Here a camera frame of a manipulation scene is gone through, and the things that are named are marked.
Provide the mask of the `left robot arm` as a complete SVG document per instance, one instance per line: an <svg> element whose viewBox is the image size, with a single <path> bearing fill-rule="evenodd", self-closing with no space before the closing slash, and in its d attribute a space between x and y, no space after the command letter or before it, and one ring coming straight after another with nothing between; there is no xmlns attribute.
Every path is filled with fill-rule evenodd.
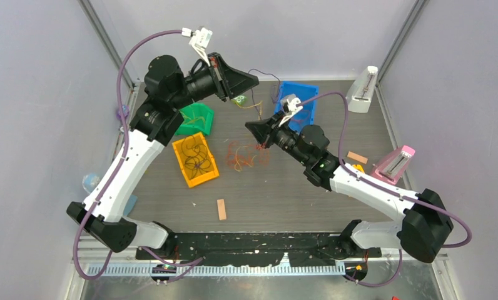
<svg viewBox="0 0 498 300"><path fill-rule="evenodd" d="M80 233L88 233L114 253L149 247L162 259L175 253L167 227L123 214L131 193L155 158L182 125L181 109L215 95L226 102L259 84L257 76L227 65L217 52L199 59L184 73L175 57L154 58L144 77L144 103L124 129L124 144L98 186L66 212Z"/></svg>

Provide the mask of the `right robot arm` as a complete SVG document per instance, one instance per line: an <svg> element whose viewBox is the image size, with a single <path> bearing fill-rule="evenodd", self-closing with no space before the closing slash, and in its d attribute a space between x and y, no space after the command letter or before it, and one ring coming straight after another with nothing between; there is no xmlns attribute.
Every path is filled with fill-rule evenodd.
<svg viewBox="0 0 498 300"><path fill-rule="evenodd" d="M410 191L364 174L328 150L330 141L320 126L308 125L296 133L282 121L284 116L279 112L264 121L246 122L245 127L261 146L276 145L298 161L314 186L350 196L390 218L351 221L340 241L346 255L383 247L401 249L423 263L435 260L454 228L435 191Z"/></svg>

